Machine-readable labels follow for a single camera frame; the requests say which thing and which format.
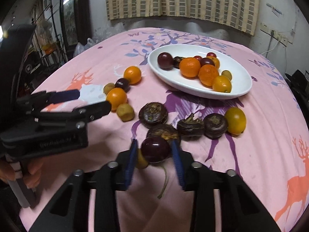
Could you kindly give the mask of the small green longan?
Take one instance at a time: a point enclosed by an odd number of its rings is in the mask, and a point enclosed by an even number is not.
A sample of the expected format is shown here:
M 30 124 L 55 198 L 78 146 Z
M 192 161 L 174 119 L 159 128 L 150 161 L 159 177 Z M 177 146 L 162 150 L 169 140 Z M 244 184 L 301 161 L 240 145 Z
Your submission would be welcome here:
M 104 88 L 103 88 L 103 92 L 104 92 L 104 94 L 105 95 L 107 95 L 112 89 L 114 89 L 115 88 L 115 84 L 113 84 L 113 83 L 108 83 L 108 84 L 106 84 L 105 86 L 104 86 Z

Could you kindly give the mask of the small orange kumquat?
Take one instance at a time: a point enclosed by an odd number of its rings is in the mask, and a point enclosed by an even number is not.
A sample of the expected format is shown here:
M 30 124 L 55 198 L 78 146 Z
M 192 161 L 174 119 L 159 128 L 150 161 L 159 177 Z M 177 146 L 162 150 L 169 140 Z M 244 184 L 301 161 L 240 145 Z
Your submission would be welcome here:
M 111 104 L 112 112 L 115 112 L 119 105 L 127 103 L 127 94 L 123 89 L 116 87 L 109 91 L 106 100 Z
M 141 81 L 141 70 L 136 66 L 128 67 L 123 74 L 123 77 L 129 81 L 129 84 L 138 84 Z

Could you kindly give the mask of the tan longan front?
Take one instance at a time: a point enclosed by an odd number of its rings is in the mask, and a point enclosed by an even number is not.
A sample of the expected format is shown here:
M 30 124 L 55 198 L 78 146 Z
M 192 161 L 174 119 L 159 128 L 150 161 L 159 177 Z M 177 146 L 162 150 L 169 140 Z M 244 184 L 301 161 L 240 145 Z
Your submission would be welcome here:
M 135 111 L 128 103 L 119 105 L 116 114 L 123 122 L 128 122 L 135 118 Z

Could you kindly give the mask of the dark water chestnut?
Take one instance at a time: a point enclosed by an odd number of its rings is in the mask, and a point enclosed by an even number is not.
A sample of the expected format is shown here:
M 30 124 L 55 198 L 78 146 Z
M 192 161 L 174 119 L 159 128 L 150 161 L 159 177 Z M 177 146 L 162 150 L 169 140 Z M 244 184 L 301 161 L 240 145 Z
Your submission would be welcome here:
M 203 119 L 204 135 L 210 139 L 220 138 L 228 129 L 226 118 L 218 113 L 207 115 Z
M 171 144 L 173 140 L 176 140 L 178 143 L 181 142 L 180 134 L 172 125 L 169 124 L 159 124 L 151 127 L 148 130 L 146 137 L 148 138 L 155 136 L 165 139 L 169 144 Z
M 191 113 L 186 119 L 178 121 L 177 131 L 183 137 L 200 137 L 204 134 L 203 120 L 194 118 L 194 113 Z
M 138 117 L 145 127 L 151 128 L 167 122 L 168 110 L 159 102 L 150 102 L 140 109 Z

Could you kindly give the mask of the small dark plum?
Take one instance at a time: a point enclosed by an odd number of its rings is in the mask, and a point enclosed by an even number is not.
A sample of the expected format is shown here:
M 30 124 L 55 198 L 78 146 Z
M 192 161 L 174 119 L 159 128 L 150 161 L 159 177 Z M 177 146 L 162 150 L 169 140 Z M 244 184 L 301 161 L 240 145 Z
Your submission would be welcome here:
M 149 163 L 159 163 L 172 154 L 169 143 L 160 136 L 146 138 L 141 144 L 141 154 Z

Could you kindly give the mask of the dark purple plum top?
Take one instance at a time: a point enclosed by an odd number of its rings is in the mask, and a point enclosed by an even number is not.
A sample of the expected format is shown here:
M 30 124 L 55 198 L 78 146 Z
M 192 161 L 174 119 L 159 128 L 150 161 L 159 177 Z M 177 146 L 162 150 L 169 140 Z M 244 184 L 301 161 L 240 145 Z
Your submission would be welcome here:
M 167 52 L 162 52 L 157 57 L 158 65 L 161 69 L 170 70 L 173 68 L 173 57 Z

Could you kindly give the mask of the yellow lemon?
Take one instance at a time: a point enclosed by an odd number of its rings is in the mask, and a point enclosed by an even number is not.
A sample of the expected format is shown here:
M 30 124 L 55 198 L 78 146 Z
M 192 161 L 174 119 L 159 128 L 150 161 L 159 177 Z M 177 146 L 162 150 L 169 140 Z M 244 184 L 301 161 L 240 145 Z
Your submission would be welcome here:
M 230 93 L 232 91 L 232 83 L 226 76 L 219 75 L 213 80 L 213 91 L 221 93 Z
M 224 117 L 228 122 L 227 131 L 230 134 L 238 136 L 246 129 L 246 115 L 241 109 L 237 107 L 231 107 L 226 111 Z

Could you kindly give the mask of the red cherry tomato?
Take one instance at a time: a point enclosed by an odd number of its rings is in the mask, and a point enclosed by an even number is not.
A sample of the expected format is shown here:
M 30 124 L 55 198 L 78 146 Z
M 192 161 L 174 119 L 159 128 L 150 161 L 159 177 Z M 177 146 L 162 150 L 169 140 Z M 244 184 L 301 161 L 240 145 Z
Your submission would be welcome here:
M 201 61 L 202 57 L 199 55 L 194 56 L 195 59 L 197 59 L 198 61 Z
M 213 52 L 209 52 L 206 56 L 207 57 L 217 57 L 217 55 Z

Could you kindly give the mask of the large mandarin orange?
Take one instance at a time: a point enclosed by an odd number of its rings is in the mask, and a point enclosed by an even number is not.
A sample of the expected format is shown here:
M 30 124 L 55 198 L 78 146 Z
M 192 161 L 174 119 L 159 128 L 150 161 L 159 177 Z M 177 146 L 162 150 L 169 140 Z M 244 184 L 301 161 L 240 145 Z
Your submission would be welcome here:
M 219 76 L 218 70 L 211 64 L 203 65 L 198 74 L 199 80 L 206 87 L 212 87 L 217 76 Z

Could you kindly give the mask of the large dark purple plum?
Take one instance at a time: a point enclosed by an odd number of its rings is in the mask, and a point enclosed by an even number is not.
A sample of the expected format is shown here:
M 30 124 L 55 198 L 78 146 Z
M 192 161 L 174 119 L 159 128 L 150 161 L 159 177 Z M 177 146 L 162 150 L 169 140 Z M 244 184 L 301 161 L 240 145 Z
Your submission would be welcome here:
M 204 65 L 212 65 L 212 66 L 215 66 L 215 63 L 212 59 L 206 57 L 206 58 L 202 58 L 200 60 L 200 64 L 201 66 L 204 66 Z

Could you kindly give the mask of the yellow-green longan with stem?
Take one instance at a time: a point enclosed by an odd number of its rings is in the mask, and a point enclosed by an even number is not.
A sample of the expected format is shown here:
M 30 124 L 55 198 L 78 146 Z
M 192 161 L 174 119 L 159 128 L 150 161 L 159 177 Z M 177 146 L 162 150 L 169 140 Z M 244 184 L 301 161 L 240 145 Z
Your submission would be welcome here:
M 165 168 L 165 166 L 162 164 L 162 162 L 156 162 L 156 163 L 150 163 L 148 162 L 142 155 L 141 153 L 141 149 L 138 148 L 137 150 L 137 160 L 136 160 L 136 164 L 135 164 L 135 167 L 139 170 L 141 169 L 145 169 L 148 165 L 151 165 L 151 166 L 154 166 L 156 168 L 160 168 L 164 171 L 164 174 L 165 174 L 165 181 L 164 181 L 164 184 L 163 184 L 163 187 L 161 189 L 161 192 L 160 194 L 157 196 L 157 198 L 160 200 L 162 197 L 163 197 L 163 194 L 166 190 L 166 187 L 168 185 L 168 182 L 169 182 L 169 177 L 168 177 L 168 173 L 167 173 L 167 170 Z

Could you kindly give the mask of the small dark grape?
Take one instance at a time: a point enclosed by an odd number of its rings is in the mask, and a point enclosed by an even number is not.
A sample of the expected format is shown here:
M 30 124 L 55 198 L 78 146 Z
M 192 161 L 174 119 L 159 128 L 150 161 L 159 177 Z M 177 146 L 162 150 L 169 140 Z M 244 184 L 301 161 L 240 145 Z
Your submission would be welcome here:
M 115 88 L 121 88 L 125 92 L 128 92 L 130 87 L 130 81 L 126 78 L 119 78 L 115 83 Z

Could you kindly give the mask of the white plastic bag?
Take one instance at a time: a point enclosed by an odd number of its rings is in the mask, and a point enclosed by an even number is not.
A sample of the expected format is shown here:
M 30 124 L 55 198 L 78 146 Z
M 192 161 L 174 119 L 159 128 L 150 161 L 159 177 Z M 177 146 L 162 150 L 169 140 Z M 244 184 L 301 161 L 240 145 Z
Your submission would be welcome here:
M 87 50 L 87 49 L 89 49 L 89 48 L 91 48 L 95 45 L 96 45 L 96 42 L 92 38 L 88 38 L 87 43 L 85 45 L 82 45 L 81 43 L 77 44 L 77 46 L 74 50 L 73 56 L 76 57 L 79 54 L 83 53 L 85 50 Z

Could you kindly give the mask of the pink printed tablecloth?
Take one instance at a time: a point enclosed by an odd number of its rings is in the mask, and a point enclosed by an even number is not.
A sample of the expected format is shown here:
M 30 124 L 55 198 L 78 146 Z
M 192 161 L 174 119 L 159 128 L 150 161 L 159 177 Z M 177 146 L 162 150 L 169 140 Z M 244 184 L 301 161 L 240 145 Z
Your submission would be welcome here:
M 194 44 L 211 48 L 238 61 L 251 76 L 252 89 L 230 101 L 192 97 L 160 81 L 147 64 L 149 53 L 170 44 Z M 74 107 L 105 99 L 103 87 L 123 77 L 127 67 L 139 66 L 142 80 L 130 87 L 128 103 L 136 118 L 122 122 L 110 113 L 88 125 L 89 147 L 45 160 L 37 187 L 39 204 L 32 210 L 21 209 L 19 216 L 29 230 L 67 177 L 76 169 L 99 169 L 130 146 L 139 144 L 147 129 L 139 125 L 138 112 L 148 102 L 167 103 L 168 123 L 190 113 L 204 118 L 224 114 L 239 107 L 246 115 L 244 133 L 210 140 L 182 141 L 182 148 L 193 158 L 215 171 L 234 169 L 278 222 L 289 231 L 308 206 L 308 157 L 299 155 L 308 148 L 308 128 L 303 114 L 277 68 L 263 56 L 240 44 L 169 29 L 139 28 L 102 41 L 59 68 L 36 91 L 80 90 L 80 98 L 51 105 L 47 111 L 71 111 Z M 121 231 L 189 231 L 193 193 L 185 193 L 177 182 L 172 159 L 163 165 L 135 170 L 127 192 L 117 193 Z

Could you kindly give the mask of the dark framed cabinet door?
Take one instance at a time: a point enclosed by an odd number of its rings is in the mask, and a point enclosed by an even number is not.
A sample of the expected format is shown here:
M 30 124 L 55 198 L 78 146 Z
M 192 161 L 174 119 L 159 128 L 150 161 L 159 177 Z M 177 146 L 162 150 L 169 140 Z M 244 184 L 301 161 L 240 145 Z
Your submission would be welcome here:
M 60 0 L 60 20 L 66 51 L 87 43 L 91 36 L 89 0 Z

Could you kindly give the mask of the white oval plate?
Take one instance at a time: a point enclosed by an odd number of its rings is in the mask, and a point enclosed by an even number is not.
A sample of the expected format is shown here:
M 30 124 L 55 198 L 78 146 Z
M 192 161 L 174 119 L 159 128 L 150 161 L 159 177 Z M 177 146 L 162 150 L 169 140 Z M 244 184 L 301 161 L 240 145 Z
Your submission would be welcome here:
M 217 55 L 221 66 L 219 72 L 228 70 L 232 73 L 232 91 L 230 93 L 215 92 L 202 85 L 198 78 L 188 79 L 181 75 L 179 69 L 163 70 L 157 62 L 158 55 L 167 52 L 173 57 L 205 56 L 209 52 Z M 247 94 L 252 87 L 252 80 L 247 70 L 233 58 L 211 48 L 193 44 L 171 44 L 159 47 L 148 55 L 148 65 L 153 73 L 169 86 L 185 93 L 215 100 L 229 100 Z

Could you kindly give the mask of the checked beige curtain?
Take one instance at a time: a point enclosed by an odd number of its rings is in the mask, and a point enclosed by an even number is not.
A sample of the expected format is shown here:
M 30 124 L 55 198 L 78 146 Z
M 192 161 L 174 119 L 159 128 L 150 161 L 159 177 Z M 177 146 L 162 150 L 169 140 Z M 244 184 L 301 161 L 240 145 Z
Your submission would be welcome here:
M 229 26 L 253 36 L 259 0 L 105 0 L 109 20 L 174 16 Z

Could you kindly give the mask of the white wall power strip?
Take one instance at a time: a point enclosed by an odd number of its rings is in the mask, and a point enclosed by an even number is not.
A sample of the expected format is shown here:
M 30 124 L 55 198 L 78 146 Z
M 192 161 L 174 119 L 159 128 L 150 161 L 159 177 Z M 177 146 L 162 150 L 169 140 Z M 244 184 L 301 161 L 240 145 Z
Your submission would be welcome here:
M 293 37 L 292 32 L 288 32 L 288 35 L 285 35 L 285 32 L 278 32 L 270 28 L 269 26 L 267 26 L 265 23 L 260 23 L 260 30 L 272 36 L 275 40 L 279 41 L 285 47 L 287 47 L 288 44 L 293 44 L 294 37 Z

